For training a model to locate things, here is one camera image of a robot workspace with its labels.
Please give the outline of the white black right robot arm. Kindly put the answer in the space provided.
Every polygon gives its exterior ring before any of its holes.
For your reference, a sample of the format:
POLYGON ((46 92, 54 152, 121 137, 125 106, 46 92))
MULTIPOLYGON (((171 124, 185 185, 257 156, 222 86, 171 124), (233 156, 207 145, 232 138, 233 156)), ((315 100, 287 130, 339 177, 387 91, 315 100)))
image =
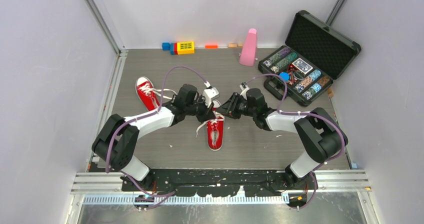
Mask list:
POLYGON ((216 111, 231 119, 251 117, 259 129, 298 134, 304 152, 284 170, 286 186, 299 189, 306 177, 331 158, 344 153, 348 138, 325 109, 285 112, 268 106, 258 88, 233 93, 216 111))

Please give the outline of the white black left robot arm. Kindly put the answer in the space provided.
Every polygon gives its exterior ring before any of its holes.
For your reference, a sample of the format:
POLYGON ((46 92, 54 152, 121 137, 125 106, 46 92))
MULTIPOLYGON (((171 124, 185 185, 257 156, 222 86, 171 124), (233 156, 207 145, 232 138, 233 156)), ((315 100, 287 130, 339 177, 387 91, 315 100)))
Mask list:
POLYGON ((131 176, 136 187, 148 191, 154 181, 150 168, 134 155, 138 140, 156 130, 172 127, 186 116, 195 116, 199 122, 214 119, 214 100, 218 97, 218 90, 210 85, 199 94, 195 86, 184 84, 159 108, 135 116, 111 115, 91 149, 108 168, 131 176))

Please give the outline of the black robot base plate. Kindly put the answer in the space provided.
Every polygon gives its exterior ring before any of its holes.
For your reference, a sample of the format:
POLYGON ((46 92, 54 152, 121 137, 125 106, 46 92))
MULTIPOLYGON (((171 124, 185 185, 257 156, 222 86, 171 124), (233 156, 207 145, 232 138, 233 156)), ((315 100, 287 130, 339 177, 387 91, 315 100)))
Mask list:
POLYGON ((275 169, 151 169, 147 176, 134 184, 122 176, 122 190, 140 189, 158 195, 174 193, 177 197, 234 197, 243 191, 246 197, 274 197, 284 191, 305 194, 314 189, 310 175, 298 179, 275 169))

